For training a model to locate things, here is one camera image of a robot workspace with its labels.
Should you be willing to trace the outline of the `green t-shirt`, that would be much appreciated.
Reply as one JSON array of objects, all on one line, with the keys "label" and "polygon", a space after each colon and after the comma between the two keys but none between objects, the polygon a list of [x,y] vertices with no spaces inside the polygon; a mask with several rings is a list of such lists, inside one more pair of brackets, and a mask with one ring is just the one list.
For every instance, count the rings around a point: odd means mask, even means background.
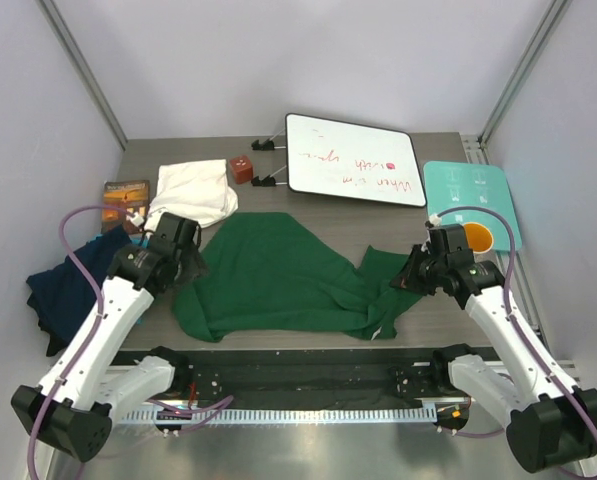
[{"label": "green t-shirt", "polygon": [[368,247],[360,265],[287,213],[237,213],[202,251],[209,272],[182,286],[171,311],[190,337],[249,330],[393,339],[420,297],[391,286],[407,258]]}]

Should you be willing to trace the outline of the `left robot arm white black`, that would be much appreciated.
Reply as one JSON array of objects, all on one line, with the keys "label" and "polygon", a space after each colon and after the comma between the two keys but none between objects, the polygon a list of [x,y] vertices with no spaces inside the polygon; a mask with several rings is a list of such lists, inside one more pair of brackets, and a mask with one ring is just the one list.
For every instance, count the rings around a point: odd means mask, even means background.
[{"label": "left robot arm white black", "polygon": [[94,306],[59,360],[35,386],[21,385],[11,405],[30,436],[27,459],[42,442],[86,463],[131,410],[165,394],[183,397],[191,385],[189,360],[166,347],[150,350],[115,379],[103,380],[125,338],[154,299],[207,274],[200,224],[161,215],[147,245],[123,246],[96,285]]}]

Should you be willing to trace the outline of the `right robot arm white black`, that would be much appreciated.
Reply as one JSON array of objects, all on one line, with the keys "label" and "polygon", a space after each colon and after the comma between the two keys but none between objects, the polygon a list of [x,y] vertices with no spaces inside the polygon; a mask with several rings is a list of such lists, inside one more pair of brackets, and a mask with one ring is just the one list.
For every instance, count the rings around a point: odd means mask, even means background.
[{"label": "right robot arm white black", "polygon": [[442,290],[483,330],[507,370],[498,374],[465,344],[437,351],[429,380],[435,391],[475,398],[505,432],[529,473],[597,455],[597,390],[583,389],[526,324],[507,279],[478,261],[461,225],[428,225],[391,286],[419,295]]}]

